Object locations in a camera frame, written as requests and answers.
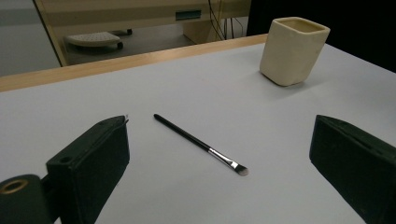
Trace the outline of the black curtain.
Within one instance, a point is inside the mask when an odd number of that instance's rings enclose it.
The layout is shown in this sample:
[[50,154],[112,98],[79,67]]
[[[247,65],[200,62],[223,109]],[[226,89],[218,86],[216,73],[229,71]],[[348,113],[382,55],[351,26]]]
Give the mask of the black curtain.
[[396,73],[396,0],[251,0],[247,34],[285,17],[329,27],[329,45]]

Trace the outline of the light wooden desk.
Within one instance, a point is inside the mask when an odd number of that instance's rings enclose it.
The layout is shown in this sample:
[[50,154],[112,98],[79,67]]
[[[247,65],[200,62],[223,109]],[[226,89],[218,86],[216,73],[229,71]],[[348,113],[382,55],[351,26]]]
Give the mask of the light wooden desk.
[[251,0],[33,0],[60,65],[64,37],[181,24],[195,44],[220,40],[221,21],[246,17]]

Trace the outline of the black makeup brush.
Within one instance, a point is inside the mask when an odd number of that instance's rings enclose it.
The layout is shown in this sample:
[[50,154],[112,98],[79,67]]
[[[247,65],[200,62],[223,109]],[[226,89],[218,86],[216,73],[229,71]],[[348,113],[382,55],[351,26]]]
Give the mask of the black makeup brush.
[[169,121],[168,119],[162,117],[161,115],[154,114],[153,117],[156,120],[158,120],[160,123],[162,123],[163,125],[168,127],[169,129],[171,129],[174,132],[178,133],[179,135],[181,135],[185,139],[189,140],[190,142],[192,142],[193,144],[195,144],[196,146],[198,146],[199,148],[201,148],[205,152],[207,152],[210,155],[212,155],[217,160],[223,162],[227,167],[232,169],[237,174],[239,174],[241,176],[248,175],[248,168],[246,166],[244,166],[244,165],[238,163],[237,161],[232,160],[231,158],[223,155],[222,153],[218,152],[217,150],[215,150],[210,145],[208,145],[205,142],[201,141],[200,139],[198,139],[197,137],[193,136],[192,134],[184,131],[183,129],[178,127],[176,124],[174,124],[173,122]]

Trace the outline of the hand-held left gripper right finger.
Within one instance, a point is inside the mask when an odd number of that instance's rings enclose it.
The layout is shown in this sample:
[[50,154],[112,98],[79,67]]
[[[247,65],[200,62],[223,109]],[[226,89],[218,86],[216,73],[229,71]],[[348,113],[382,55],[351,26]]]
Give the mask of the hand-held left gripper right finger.
[[309,159],[367,224],[396,224],[396,147],[318,115]]

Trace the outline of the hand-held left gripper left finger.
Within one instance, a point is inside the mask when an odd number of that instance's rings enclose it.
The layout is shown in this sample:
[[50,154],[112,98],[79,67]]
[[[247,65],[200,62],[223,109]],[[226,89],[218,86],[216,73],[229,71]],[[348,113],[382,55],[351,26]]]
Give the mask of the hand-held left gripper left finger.
[[130,161],[124,116],[102,120],[46,166],[63,224],[94,224]]

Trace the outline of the beige wooden holder block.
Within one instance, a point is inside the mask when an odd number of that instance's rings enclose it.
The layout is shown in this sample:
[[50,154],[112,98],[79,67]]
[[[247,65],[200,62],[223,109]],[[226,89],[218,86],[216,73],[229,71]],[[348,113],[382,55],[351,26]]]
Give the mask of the beige wooden holder block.
[[274,19],[264,45],[260,72],[283,87],[305,81],[330,31],[327,26],[304,18]]

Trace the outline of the white table sheet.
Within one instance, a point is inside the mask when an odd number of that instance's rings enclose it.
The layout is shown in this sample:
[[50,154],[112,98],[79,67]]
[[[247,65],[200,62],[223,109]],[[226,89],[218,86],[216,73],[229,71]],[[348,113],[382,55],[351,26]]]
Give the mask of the white table sheet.
[[[128,117],[130,163],[97,224],[364,224],[309,160],[317,115],[396,146],[396,74],[325,46],[282,88],[255,45],[0,93],[0,181]],[[248,168],[241,176],[153,115]]]

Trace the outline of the wooden table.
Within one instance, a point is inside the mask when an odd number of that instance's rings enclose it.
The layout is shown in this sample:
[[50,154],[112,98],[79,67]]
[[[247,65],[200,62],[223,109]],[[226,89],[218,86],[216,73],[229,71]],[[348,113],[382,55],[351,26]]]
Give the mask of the wooden table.
[[159,50],[93,63],[69,65],[65,67],[10,75],[0,77],[0,92],[15,91],[76,78],[116,72],[148,64],[162,63],[229,49],[243,48],[263,44],[266,40],[267,34],[253,35],[182,48]]

